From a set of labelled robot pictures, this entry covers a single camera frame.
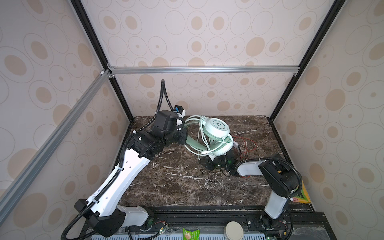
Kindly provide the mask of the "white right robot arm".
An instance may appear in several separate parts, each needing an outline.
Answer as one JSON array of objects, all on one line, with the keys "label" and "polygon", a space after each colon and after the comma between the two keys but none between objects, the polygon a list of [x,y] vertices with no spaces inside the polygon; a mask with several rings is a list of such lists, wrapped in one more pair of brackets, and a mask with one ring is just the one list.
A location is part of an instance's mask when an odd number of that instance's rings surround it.
[{"label": "white right robot arm", "polygon": [[202,157],[199,163],[210,171],[224,168],[230,176],[263,176],[272,193],[264,208],[262,220],[277,220],[287,210],[289,201],[303,189],[302,175],[278,154],[266,158],[236,161],[233,151],[230,150],[213,159]]}]

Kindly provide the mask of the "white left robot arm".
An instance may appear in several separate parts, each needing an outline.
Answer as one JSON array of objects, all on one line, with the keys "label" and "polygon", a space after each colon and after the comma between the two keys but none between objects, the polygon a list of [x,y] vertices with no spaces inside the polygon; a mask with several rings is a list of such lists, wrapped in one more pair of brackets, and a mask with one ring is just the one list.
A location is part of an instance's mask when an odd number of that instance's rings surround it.
[{"label": "white left robot arm", "polygon": [[76,202],[78,215],[64,229],[61,239],[66,240],[69,231],[85,218],[93,229],[81,236],[86,239],[94,234],[110,237],[122,227],[150,225],[150,213],[143,207],[123,207],[119,201],[136,176],[165,147],[177,143],[185,144],[187,130],[177,126],[171,130],[152,127],[131,134],[123,144],[119,162],[103,184],[87,199]]}]

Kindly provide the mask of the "mint green headphones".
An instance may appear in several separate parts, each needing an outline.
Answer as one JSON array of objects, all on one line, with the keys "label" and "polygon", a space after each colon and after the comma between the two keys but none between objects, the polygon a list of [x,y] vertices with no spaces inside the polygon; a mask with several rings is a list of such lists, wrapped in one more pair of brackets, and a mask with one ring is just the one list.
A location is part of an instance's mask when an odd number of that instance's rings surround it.
[{"label": "mint green headphones", "polygon": [[185,147],[192,154],[208,157],[213,161],[216,157],[226,154],[234,146],[227,123],[218,118],[193,115],[185,120],[185,127],[198,125],[198,140],[188,136]]}]

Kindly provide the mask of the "white black red-cable headphones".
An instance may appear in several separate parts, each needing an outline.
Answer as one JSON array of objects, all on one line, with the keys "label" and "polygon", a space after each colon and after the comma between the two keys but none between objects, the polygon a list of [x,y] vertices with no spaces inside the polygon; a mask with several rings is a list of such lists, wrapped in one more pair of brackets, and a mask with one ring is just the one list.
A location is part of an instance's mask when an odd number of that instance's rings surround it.
[{"label": "white black red-cable headphones", "polygon": [[245,137],[235,137],[234,147],[236,162],[228,168],[228,173],[241,178],[261,176],[259,165],[262,161],[260,156],[255,155],[258,148],[256,142]]}]

